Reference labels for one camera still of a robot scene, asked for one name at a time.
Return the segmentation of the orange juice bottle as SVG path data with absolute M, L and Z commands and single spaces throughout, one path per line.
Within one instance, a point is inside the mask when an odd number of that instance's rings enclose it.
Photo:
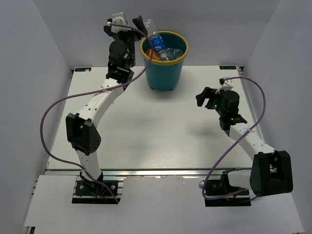
M 161 61 L 160 54 L 152 49 L 147 49 L 145 54 L 156 61 Z

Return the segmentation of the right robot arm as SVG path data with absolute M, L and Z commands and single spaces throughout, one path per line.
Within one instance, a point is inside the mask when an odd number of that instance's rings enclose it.
M 229 170 L 221 175 L 220 188 L 225 194 L 240 189 L 252 190 L 257 197 L 293 191 L 291 157 L 265 143 L 239 114 L 239 94 L 229 88 L 206 87 L 196 95 L 197 105 L 219 114 L 220 128 L 253 161 L 249 170 Z

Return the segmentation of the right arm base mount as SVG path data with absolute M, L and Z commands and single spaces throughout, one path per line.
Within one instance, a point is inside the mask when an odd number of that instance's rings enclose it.
M 208 180 L 205 188 L 205 196 L 215 198 L 225 196 L 241 190 L 239 187 L 231 187 L 226 191 L 220 179 Z M 251 206 L 250 193 L 248 190 L 235 195 L 228 195 L 215 200 L 205 200 L 205 207 L 249 207 Z

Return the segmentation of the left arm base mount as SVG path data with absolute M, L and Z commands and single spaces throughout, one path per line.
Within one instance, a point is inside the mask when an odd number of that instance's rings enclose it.
M 104 180 L 104 183 L 110 188 L 114 196 L 118 201 L 121 199 L 123 193 L 123 180 L 109 178 Z M 84 183 L 80 178 L 76 178 L 72 204 L 110 204 L 117 205 L 115 199 L 107 190 L 106 187 L 100 185 L 97 188 L 93 188 L 90 185 Z

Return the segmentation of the small clear bottle blue cap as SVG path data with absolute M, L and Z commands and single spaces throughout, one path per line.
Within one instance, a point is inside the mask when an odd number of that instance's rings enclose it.
M 166 47 L 165 43 L 163 41 L 163 38 L 156 27 L 155 22 L 152 19 L 147 19 L 144 22 L 145 28 L 148 33 L 148 37 L 151 40 L 154 51 L 159 54 L 160 60 L 161 61 L 169 61 L 167 53 L 166 53 Z

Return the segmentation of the long clear plastic bottle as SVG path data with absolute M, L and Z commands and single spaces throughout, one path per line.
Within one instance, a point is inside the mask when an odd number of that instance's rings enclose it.
M 176 60 L 184 54 L 182 50 L 177 48 L 166 48 L 165 51 L 169 61 Z

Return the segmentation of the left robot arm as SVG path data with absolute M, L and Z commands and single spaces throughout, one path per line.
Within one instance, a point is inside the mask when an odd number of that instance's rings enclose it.
M 114 41 L 109 47 L 108 73 L 101 92 L 95 94 L 79 112 L 69 113 L 65 119 L 67 140 L 83 167 L 80 178 L 86 184 L 86 189 L 94 195 L 103 189 L 103 174 L 97 157 L 101 137 L 97 127 L 104 113 L 132 80 L 134 72 L 131 68 L 136 64 L 135 42 L 147 35 L 142 16 L 134 18 L 133 23 L 138 32 L 127 27 L 127 20 L 122 13 L 114 14 L 108 20 L 104 32 L 113 37 Z

